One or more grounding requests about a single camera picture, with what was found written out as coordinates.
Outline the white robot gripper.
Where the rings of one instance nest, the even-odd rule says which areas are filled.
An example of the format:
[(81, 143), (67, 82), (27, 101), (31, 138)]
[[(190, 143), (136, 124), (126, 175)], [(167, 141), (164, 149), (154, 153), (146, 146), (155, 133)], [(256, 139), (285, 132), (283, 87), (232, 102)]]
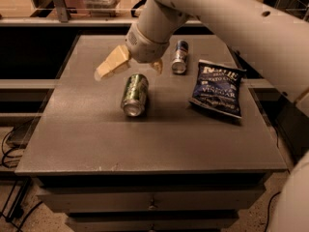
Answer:
[(188, 15), (158, 3), (147, 0), (138, 17), (131, 24), (124, 44), (115, 47), (96, 68), (94, 78), (101, 81), (129, 68), (131, 57), (138, 63), (151, 63), (157, 74), (162, 74), (160, 59), (169, 46), (174, 32), (188, 20)]

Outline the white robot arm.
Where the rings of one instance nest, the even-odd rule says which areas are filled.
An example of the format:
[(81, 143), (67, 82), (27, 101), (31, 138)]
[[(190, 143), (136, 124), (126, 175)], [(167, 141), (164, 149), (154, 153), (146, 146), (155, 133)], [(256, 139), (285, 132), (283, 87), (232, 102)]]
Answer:
[(154, 65), (192, 16), (309, 116), (309, 23), (256, 0), (147, 0), (126, 35), (95, 71), (100, 80), (133, 58)]

